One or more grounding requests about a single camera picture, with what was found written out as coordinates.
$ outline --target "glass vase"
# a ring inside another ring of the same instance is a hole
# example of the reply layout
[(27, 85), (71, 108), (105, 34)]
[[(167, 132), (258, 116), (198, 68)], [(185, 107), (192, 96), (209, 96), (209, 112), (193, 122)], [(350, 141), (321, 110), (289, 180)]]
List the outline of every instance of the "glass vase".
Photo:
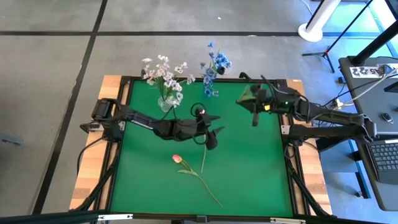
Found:
[(163, 100), (162, 97), (159, 97), (159, 99), (157, 100), (157, 104), (163, 112), (168, 112), (169, 109), (173, 106), (167, 102), (167, 99)]

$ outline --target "wooden board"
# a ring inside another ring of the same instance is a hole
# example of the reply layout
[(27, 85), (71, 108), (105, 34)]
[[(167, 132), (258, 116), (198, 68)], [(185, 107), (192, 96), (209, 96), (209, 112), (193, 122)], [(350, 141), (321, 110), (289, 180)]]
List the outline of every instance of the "wooden board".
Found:
[[(105, 75), (98, 98), (116, 99), (119, 92), (120, 81), (121, 81), (121, 76), (119, 75)], [(287, 84), (289, 87), (295, 88), (301, 94), (304, 95), (303, 83), (301, 82), (301, 80), (287, 80)], [(123, 104), (125, 103), (126, 100), (126, 92), (127, 88), (124, 90), (124, 94), (122, 97)], [(101, 135), (102, 132), (89, 133), (86, 144), (89, 144), (95, 139), (100, 138)], [(309, 139), (307, 140), (307, 142), (316, 145), (314, 139)], [(96, 143), (94, 146), (87, 149), (87, 151), (84, 153), (81, 160), (80, 171), (76, 180), (75, 190), (73, 192), (72, 201), (70, 203), (70, 209), (76, 208), (79, 205), (81, 205), (84, 199), (90, 194), (95, 185), (98, 183), (105, 155), (105, 147), (106, 147), (106, 142), (100, 141)], [(323, 178), (323, 172), (318, 152), (312, 146), (306, 144), (299, 147), (299, 151), (302, 162), (305, 185), (307, 186), (307, 188), (309, 189), (315, 200), (322, 206), (322, 208), (326, 212), (331, 214), (330, 202), (328, 198), (328, 193), (326, 191), (326, 184)], [(105, 208), (106, 198), (108, 196), (107, 194), (108, 189), (109, 189), (109, 183), (107, 183), (104, 187), (102, 198), (99, 204), (100, 209)], [(295, 185), (295, 193), (297, 198), (298, 212), (300, 214), (304, 214), (302, 196), (300, 189), (297, 187), (297, 185)]]

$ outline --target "white stand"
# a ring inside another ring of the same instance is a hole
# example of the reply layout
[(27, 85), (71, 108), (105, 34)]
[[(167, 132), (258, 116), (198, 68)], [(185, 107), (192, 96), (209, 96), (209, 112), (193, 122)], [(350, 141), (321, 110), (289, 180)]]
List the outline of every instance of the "white stand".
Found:
[(323, 0), (315, 11), (315, 14), (311, 17), (308, 26), (307, 24), (302, 24), (298, 28), (298, 34), (301, 38), (310, 42), (318, 42), (321, 40), (323, 37), (322, 28), (333, 14), (340, 1), (341, 0)]

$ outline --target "green mat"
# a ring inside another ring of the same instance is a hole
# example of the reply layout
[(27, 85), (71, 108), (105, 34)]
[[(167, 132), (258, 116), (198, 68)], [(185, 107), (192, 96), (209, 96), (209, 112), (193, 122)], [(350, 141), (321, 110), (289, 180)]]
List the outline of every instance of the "green mat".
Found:
[[(184, 98), (176, 110), (179, 119), (192, 119), (191, 105), (201, 102), (209, 114), (221, 116), (211, 129), (225, 129), (218, 135), (218, 147), (206, 152), (201, 176), (223, 207), (196, 177), (177, 173), (183, 166), (172, 160), (178, 154), (200, 174), (204, 146), (192, 140), (164, 141), (152, 131), (128, 123), (111, 212), (291, 217), (278, 117), (261, 114), (259, 126), (252, 127), (252, 115), (235, 104), (246, 85), (216, 83), (220, 96), (213, 98), (203, 94), (200, 82), (184, 85)], [(131, 108), (161, 118), (164, 113), (158, 98), (153, 86), (134, 81)]]

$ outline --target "concrete floor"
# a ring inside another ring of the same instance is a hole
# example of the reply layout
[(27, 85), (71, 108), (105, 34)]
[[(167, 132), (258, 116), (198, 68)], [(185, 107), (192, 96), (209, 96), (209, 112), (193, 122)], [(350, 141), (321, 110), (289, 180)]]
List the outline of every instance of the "concrete floor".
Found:
[[(318, 2), (307, 2), (315, 11)], [(0, 1), (0, 31), (91, 31), (100, 5), (100, 0), (3, 0)], [(341, 3), (324, 31), (341, 32), (363, 6), (362, 3)], [(309, 18), (310, 13), (299, 0), (169, 0), (167, 3), (114, 0), (108, 1), (99, 29), (295, 32)], [(378, 28), (367, 10), (349, 31), (378, 32)], [(2, 217), (24, 215), (31, 210), (88, 39), (86, 36), (0, 35), (0, 103), (4, 105), (0, 113), (0, 133), (20, 136), (25, 141), (20, 147), (0, 143)], [(327, 61), (321, 57), (301, 57), (300, 54), (323, 51), (334, 39), (325, 37), (310, 43), (300, 37), (97, 37), (44, 212), (68, 210), (76, 179), (77, 155), (86, 142), (86, 134), (79, 124), (90, 120), (103, 75), (138, 75), (141, 59), (158, 54), (168, 55), (172, 63), (186, 61), (188, 72), (199, 74), (199, 62), (207, 59), (206, 44), (213, 40), (233, 62), (226, 77), (237, 77), (245, 71), (254, 78), (264, 75), (301, 79), (310, 101), (324, 103), (340, 91), (341, 85), (335, 80), (341, 74), (331, 73)], [(357, 54), (370, 41), (372, 39), (362, 37), (341, 39), (330, 53), (335, 68), (340, 57)], [(378, 55), (391, 56), (386, 46), (375, 53)], [(328, 167), (328, 163), (334, 161), (326, 158), (322, 157), (322, 163)], [(358, 199), (342, 190), (341, 186), (346, 185), (359, 189), (354, 175), (327, 170), (330, 173), (325, 174), (325, 179), (335, 215), (375, 222), (397, 221), (398, 213), (381, 211), (374, 198)]]

